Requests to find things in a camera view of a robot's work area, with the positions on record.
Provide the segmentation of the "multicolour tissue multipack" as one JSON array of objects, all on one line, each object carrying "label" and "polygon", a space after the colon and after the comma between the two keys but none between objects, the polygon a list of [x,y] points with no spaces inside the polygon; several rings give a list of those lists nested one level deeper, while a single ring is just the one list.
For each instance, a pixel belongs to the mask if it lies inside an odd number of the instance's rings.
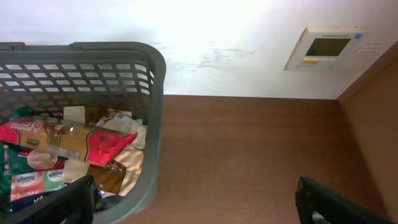
[{"label": "multicolour tissue multipack", "polygon": [[63,169],[31,172],[12,176],[10,202],[64,188]]}]

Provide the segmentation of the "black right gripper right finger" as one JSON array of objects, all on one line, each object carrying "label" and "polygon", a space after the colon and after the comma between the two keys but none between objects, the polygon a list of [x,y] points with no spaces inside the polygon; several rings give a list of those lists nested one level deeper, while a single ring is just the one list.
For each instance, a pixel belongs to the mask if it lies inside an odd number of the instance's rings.
[{"label": "black right gripper right finger", "polygon": [[391,224],[309,177],[300,177],[295,192],[299,220],[304,224]]}]

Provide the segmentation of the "orange San Remo spaghetti pack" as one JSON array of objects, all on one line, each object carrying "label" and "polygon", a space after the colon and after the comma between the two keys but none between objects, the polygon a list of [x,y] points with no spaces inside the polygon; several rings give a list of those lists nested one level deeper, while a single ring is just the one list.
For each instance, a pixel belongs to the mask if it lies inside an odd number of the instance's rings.
[{"label": "orange San Remo spaghetti pack", "polygon": [[1,124],[1,141],[105,166],[138,134],[97,126],[64,124],[59,119],[23,117]]}]

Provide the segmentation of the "grey plastic basket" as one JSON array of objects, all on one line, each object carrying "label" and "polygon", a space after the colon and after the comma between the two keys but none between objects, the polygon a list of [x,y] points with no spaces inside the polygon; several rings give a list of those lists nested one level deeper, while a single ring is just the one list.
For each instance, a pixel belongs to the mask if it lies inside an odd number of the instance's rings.
[{"label": "grey plastic basket", "polygon": [[118,223],[155,199],[159,176],[166,63],[140,42],[69,45],[1,44],[1,121],[18,108],[61,118],[67,106],[130,111],[147,125],[143,170],[133,190],[96,212],[95,223]]}]

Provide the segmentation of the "white rice pouch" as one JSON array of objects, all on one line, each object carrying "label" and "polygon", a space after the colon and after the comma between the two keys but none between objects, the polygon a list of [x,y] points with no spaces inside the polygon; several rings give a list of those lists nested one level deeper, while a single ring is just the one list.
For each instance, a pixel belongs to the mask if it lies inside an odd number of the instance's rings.
[{"label": "white rice pouch", "polygon": [[92,175],[101,198],[114,195],[125,197],[136,185],[142,172],[147,126],[141,119],[133,119],[129,111],[67,106],[63,119],[78,124],[93,124],[115,131],[137,133],[137,139],[128,144],[108,165],[94,166],[68,159],[63,169],[62,181],[70,184],[85,175]]}]

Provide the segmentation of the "white wall control panel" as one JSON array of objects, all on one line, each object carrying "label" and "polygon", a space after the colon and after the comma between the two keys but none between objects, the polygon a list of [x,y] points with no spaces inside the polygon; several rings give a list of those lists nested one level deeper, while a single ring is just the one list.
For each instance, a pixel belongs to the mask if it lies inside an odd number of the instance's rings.
[{"label": "white wall control panel", "polygon": [[328,70],[345,63],[358,49],[363,31],[358,27],[306,27],[285,70]]}]

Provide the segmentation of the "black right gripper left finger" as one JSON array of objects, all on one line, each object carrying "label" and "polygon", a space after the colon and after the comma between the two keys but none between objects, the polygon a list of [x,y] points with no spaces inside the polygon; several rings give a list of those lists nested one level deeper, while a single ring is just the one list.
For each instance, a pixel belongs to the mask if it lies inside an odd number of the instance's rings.
[{"label": "black right gripper left finger", "polygon": [[93,223],[98,190],[86,175],[25,209],[1,218],[1,223]]}]

